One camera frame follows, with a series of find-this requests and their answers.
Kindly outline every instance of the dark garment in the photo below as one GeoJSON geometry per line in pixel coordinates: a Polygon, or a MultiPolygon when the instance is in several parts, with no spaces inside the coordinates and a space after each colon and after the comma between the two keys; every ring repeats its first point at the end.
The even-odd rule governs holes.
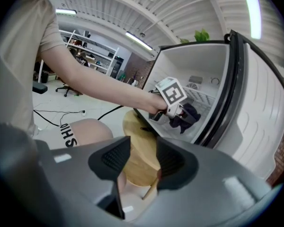
{"type": "Polygon", "coordinates": [[[187,130],[188,128],[190,128],[191,126],[194,125],[195,122],[198,122],[199,119],[201,118],[201,115],[198,114],[197,110],[190,104],[184,104],[183,105],[184,109],[186,111],[189,112],[189,114],[193,117],[193,119],[195,120],[192,120],[191,123],[188,123],[184,120],[182,120],[180,117],[176,116],[174,117],[173,119],[170,119],[169,121],[169,125],[172,127],[172,128],[176,128],[178,126],[180,126],[181,128],[181,132],[180,134],[183,134],[185,132],[185,130],[187,130]]]}
{"type": "Polygon", "coordinates": [[[89,67],[87,60],[83,56],[76,56],[75,58],[81,65],[89,67]]]}

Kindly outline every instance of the white metal shelving unit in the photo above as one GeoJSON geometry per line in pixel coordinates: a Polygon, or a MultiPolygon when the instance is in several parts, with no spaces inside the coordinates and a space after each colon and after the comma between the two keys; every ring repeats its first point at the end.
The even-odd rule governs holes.
{"type": "MultiPolygon", "coordinates": [[[[96,67],[98,67],[98,68],[100,68],[102,70],[105,70],[106,71],[106,75],[110,76],[110,73],[112,72],[111,67],[112,67],[113,61],[114,61],[114,59],[115,59],[115,57],[116,57],[116,55],[117,55],[117,53],[119,51],[119,47],[115,49],[115,48],[112,48],[112,47],[110,47],[108,45],[97,43],[97,42],[93,41],[90,38],[87,38],[87,37],[85,37],[83,35],[76,34],[75,33],[76,30],[74,30],[73,32],[59,30],[59,32],[61,33],[61,36],[69,37],[68,42],[65,42],[65,45],[67,47],[69,47],[69,46],[76,47],[76,48],[82,49],[83,51],[87,51],[87,52],[93,53],[94,55],[97,55],[97,56],[99,56],[101,58],[104,58],[105,60],[109,61],[109,66],[108,67],[100,66],[100,65],[97,65],[95,63],[90,63],[90,64],[93,65],[93,66],[96,66],[96,67]],[[84,48],[83,46],[71,44],[71,40],[72,39],[81,40],[83,42],[94,44],[97,47],[105,49],[106,51],[108,51],[110,53],[114,53],[114,56],[113,56],[113,58],[110,58],[110,57],[107,57],[107,56],[105,56],[105,55],[103,55],[103,54],[101,54],[99,52],[94,51],[94,50],[84,48]]],[[[41,61],[41,65],[40,65],[38,82],[41,81],[42,68],[43,68],[43,60],[41,61]]]]}

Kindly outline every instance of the white floor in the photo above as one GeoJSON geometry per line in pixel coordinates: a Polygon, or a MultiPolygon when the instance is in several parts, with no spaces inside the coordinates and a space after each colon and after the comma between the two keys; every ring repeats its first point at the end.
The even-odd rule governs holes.
{"type": "MultiPolygon", "coordinates": [[[[85,117],[82,116],[82,113],[70,113],[65,115],[61,121],[62,124],[86,118],[97,119],[101,115],[118,106],[86,95],[76,96],[72,91],[68,92],[67,97],[64,97],[65,90],[59,90],[58,92],[55,91],[57,87],[63,86],[61,81],[51,81],[46,85],[48,87],[46,93],[33,93],[34,109],[65,112],[86,110],[85,117]]],[[[110,128],[114,137],[124,136],[122,122],[124,115],[129,110],[131,110],[131,108],[123,107],[101,119],[101,122],[105,123],[110,128]]],[[[58,125],[60,125],[60,118],[64,114],[52,112],[39,113],[46,119],[58,125]]],[[[50,130],[56,127],[45,121],[37,114],[34,114],[34,120],[35,124],[42,130],[50,130]]],[[[132,221],[137,218],[155,198],[156,192],[154,191],[146,200],[142,200],[142,196],[144,196],[148,189],[149,187],[136,187],[130,184],[130,182],[126,183],[125,189],[121,194],[121,202],[125,212],[126,221],[132,221]]]]}

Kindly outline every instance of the shirt sleeve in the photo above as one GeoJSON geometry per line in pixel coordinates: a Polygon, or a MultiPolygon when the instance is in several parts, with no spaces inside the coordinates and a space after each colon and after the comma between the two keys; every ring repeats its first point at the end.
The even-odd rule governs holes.
{"type": "Polygon", "coordinates": [[[53,12],[51,17],[52,19],[47,25],[40,43],[40,52],[49,50],[58,45],[65,45],[59,32],[56,14],[53,12]]]}

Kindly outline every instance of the tube light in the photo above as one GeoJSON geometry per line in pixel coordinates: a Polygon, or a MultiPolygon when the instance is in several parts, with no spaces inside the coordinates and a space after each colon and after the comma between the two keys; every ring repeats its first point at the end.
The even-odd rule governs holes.
{"type": "Polygon", "coordinates": [[[139,39],[138,37],[134,36],[133,34],[131,34],[129,32],[126,32],[125,35],[130,37],[132,40],[138,42],[140,45],[144,46],[146,49],[148,49],[150,51],[152,50],[152,48],[149,45],[144,43],[141,39],[139,39]]]}
{"type": "Polygon", "coordinates": [[[56,9],[56,13],[77,14],[77,12],[75,10],[71,10],[71,9],[56,9]]]}
{"type": "Polygon", "coordinates": [[[251,38],[261,38],[261,12],[259,0],[246,0],[249,19],[250,19],[250,32],[251,38]]]}

